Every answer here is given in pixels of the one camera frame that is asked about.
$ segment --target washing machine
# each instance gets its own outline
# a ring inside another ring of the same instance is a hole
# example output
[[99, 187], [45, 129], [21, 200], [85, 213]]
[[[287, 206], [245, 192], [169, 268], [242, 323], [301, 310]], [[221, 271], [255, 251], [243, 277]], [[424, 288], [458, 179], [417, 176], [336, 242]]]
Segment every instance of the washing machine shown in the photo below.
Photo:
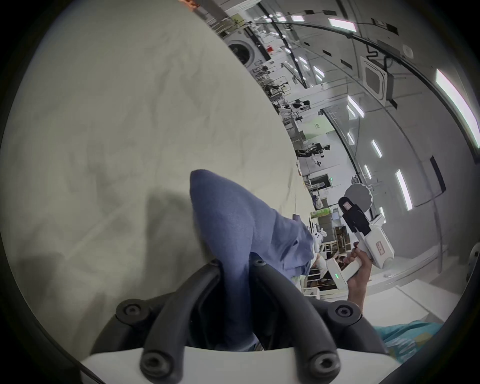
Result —
[[270, 60], [270, 55], [250, 27], [237, 29], [223, 40], [249, 71]]

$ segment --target teal blanket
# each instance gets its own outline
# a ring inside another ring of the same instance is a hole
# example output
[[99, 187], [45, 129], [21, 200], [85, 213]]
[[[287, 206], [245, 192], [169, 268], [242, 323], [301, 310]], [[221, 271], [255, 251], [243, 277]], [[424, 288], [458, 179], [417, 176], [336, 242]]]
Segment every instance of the teal blanket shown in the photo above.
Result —
[[437, 323], [413, 321], [409, 324], [374, 327], [384, 341], [390, 356], [400, 363], [411, 358], [442, 327]]

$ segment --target round gray disc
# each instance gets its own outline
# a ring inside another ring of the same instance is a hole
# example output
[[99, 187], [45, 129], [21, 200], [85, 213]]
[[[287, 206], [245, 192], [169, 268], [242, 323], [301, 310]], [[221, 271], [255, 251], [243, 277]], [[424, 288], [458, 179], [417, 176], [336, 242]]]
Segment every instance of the round gray disc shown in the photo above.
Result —
[[372, 206], [372, 193], [363, 184], [355, 183], [350, 185], [345, 191], [345, 197], [348, 197], [353, 204], [358, 205], [363, 212], [367, 212]]

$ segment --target wrinkled fabric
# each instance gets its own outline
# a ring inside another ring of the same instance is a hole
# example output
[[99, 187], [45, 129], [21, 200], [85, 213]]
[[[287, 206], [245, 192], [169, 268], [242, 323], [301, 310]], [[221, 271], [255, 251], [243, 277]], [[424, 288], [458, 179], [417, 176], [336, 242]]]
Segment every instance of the wrinkled fabric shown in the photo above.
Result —
[[408, 324], [374, 327], [387, 347], [390, 356], [404, 363], [435, 335], [441, 324], [413, 321]]
[[177, 0], [72, 2], [8, 116], [0, 231], [26, 302], [76, 359], [121, 301], [173, 292], [206, 263], [199, 168], [308, 224], [282, 120], [203, 20]]
[[207, 170], [191, 173], [190, 198], [201, 237], [222, 263], [225, 341], [235, 349], [252, 338], [250, 254], [286, 278], [307, 275], [313, 238], [298, 215], [283, 217], [237, 183]]

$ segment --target red label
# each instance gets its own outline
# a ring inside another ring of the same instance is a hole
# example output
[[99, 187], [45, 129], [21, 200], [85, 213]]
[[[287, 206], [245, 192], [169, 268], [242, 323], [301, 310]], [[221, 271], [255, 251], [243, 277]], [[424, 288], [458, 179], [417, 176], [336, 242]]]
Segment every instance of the red label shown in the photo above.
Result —
[[377, 246], [378, 252], [380, 253], [380, 256], [382, 256], [385, 253], [385, 249], [384, 249], [384, 246], [382, 245], [382, 242], [381, 241], [377, 242], [376, 246]]

